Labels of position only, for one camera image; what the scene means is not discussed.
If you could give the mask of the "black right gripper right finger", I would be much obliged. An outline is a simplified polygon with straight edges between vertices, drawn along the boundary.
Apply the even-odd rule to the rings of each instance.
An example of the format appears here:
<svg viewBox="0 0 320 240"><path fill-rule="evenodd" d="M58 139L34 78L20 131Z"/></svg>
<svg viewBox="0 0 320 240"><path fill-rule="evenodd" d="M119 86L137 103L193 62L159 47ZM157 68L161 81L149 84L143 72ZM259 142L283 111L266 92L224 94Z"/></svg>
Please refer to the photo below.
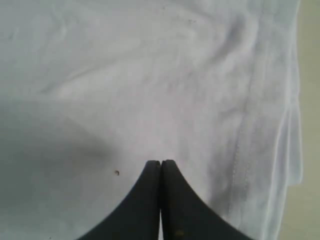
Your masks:
<svg viewBox="0 0 320 240"><path fill-rule="evenodd" d="M248 240L213 212L188 184L177 164L161 164L161 218L165 240Z"/></svg>

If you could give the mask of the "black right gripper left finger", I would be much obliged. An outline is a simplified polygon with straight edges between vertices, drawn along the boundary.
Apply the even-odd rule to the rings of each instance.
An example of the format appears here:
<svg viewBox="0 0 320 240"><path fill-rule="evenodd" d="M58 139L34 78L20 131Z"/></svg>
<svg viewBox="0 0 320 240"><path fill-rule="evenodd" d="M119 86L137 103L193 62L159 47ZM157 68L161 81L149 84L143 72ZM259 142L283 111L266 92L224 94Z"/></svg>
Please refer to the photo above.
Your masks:
<svg viewBox="0 0 320 240"><path fill-rule="evenodd" d="M146 162L141 175L123 201L81 240L157 240L159 238L159 186L161 164Z"/></svg>

